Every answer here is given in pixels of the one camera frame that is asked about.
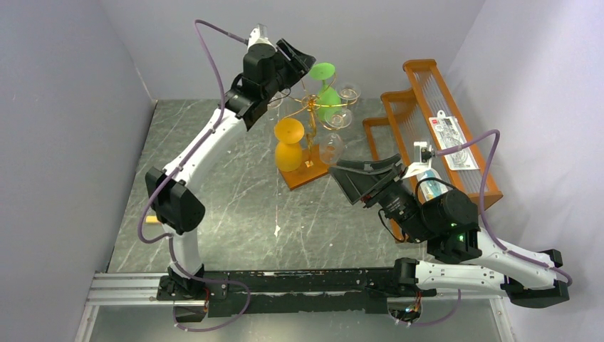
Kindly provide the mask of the clear wine glass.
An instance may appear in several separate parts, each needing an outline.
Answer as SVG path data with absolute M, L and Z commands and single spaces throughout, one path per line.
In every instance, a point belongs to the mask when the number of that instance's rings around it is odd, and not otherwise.
M 348 108 L 338 109 L 326 114 L 325 119 L 329 133 L 319 143 L 319 157 L 326 165 L 334 165 L 345 149 L 345 143 L 338 131 L 352 123 L 353 112 Z
M 267 103 L 267 110 L 277 110 L 283 103 L 287 95 L 282 92 L 277 92 L 275 96 Z
M 336 87 L 336 91 L 343 106 L 356 103 L 362 93 L 360 87 L 354 83 L 341 83 Z

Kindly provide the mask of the green plastic wine glass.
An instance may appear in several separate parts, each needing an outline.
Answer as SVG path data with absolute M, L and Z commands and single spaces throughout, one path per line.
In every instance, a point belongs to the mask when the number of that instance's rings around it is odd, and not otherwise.
M 311 68 L 309 76 L 313 80 L 321 82 L 321 88 L 316 93 L 317 106 L 315 109 L 318 119 L 325 121 L 341 109 L 341 99 L 331 84 L 335 76 L 335 66 L 327 62 L 317 63 Z

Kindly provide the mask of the yellow plastic wine glass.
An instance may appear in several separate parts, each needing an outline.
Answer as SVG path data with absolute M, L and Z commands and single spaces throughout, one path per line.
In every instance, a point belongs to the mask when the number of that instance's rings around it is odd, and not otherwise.
M 300 141 L 304 137 L 304 126 L 293 118 L 284 118 L 276 124 L 274 134 L 278 140 L 275 151 L 275 163 L 283 172 L 291 172 L 303 162 Z

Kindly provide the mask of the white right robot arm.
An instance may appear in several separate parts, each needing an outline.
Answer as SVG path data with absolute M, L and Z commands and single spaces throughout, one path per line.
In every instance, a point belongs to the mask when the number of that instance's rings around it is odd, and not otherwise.
M 568 282 L 555 268 L 561 254 L 498 243 L 479 225 L 479 209 L 456 187 L 421 202 L 405 180 L 428 182 L 429 157 L 405 165 L 399 155 L 379 161 L 340 160 L 329 167 L 349 203 L 378 206 L 413 243 L 425 243 L 433 261 L 401 258 L 391 277 L 396 293 L 459 289 L 507 297 L 514 305 L 544 309 L 569 300 Z

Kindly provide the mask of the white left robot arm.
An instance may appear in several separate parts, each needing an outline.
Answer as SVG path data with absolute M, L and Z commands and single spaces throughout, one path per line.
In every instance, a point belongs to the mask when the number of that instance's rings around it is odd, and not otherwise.
M 314 56 L 283 39 L 276 44 L 250 44 L 230 89 L 219 85 L 219 104 L 204 128 L 173 161 L 147 171 L 146 208 L 155 212 L 164 230 L 159 238 L 169 244 L 171 261 L 164 289 L 174 289 L 186 299 L 203 299 L 208 294 L 207 286 L 213 281 L 204 278 L 197 238 L 206 208 L 193 189 L 210 178 L 218 157 L 253 127 L 271 99 L 297 84 L 315 63 Z

